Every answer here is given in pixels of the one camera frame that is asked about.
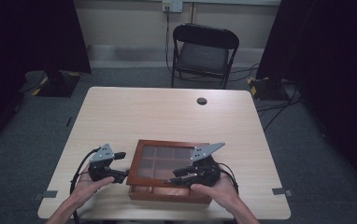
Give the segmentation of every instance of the wooden frame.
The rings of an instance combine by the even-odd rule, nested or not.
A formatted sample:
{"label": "wooden frame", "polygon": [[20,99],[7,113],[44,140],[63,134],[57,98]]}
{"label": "wooden frame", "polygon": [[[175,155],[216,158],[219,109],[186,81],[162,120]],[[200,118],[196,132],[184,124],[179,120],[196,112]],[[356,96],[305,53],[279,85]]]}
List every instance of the wooden frame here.
{"label": "wooden frame", "polygon": [[126,180],[131,186],[129,197],[145,201],[210,203],[207,195],[165,182],[175,177],[175,169],[192,165],[193,148],[203,145],[207,144],[140,139]]}

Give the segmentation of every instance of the person's right hand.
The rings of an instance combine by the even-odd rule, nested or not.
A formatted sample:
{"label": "person's right hand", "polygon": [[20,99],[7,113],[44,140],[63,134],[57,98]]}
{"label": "person's right hand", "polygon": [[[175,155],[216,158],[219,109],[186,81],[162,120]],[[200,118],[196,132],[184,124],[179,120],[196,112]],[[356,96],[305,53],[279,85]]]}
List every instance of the person's right hand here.
{"label": "person's right hand", "polygon": [[232,206],[238,201],[241,201],[237,195],[234,185],[228,175],[221,173],[220,180],[213,187],[204,186],[201,184],[192,184],[193,191],[204,193],[210,196],[221,207],[225,208],[229,213],[233,213]]}

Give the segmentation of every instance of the chair seat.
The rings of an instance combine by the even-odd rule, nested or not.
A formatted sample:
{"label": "chair seat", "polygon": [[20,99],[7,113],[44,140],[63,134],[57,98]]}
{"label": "chair seat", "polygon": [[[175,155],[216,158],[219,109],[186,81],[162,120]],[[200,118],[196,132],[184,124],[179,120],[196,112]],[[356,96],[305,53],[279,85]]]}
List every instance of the chair seat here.
{"label": "chair seat", "polygon": [[184,43],[178,56],[177,68],[224,75],[228,56],[228,49]]}

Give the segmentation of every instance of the light wood table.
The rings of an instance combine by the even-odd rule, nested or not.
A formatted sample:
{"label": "light wood table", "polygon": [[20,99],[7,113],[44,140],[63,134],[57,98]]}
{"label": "light wood table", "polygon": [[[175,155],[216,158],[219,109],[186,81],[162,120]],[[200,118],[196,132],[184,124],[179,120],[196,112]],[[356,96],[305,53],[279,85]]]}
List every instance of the light wood table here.
{"label": "light wood table", "polygon": [[[207,99],[199,105],[197,99]],[[229,165],[240,197],[259,219],[286,219],[291,215],[281,188],[254,103],[247,91],[90,88],[79,111],[38,214],[48,218],[69,195],[70,180],[85,155],[110,143],[126,158],[111,168],[130,168],[139,139],[178,142],[225,142],[213,153]],[[79,209],[81,218],[147,220],[223,220],[232,215],[214,201],[209,205],[132,201],[129,186],[111,184],[100,189]]]}

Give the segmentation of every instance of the gray floor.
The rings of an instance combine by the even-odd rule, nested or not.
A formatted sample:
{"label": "gray floor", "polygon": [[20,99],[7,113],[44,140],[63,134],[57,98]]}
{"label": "gray floor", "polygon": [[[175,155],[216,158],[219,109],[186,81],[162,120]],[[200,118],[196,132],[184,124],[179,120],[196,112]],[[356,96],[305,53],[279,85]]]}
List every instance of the gray floor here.
{"label": "gray floor", "polygon": [[[231,79],[245,76],[235,73]],[[27,89],[42,72],[27,74]],[[47,189],[87,90],[92,86],[168,88],[166,68],[94,68],[84,75],[71,98],[35,97],[28,91],[21,109],[0,132],[0,223],[43,223],[36,193]],[[177,88],[218,89],[218,82],[177,81]],[[230,90],[248,90],[245,79]],[[293,93],[293,86],[288,87]],[[277,105],[281,102],[259,102]],[[265,126],[278,112],[260,112]],[[290,189],[292,217],[262,223],[357,223],[357,174],[322,137],[303,103],[290,105],[265,131],[281,183]]]}

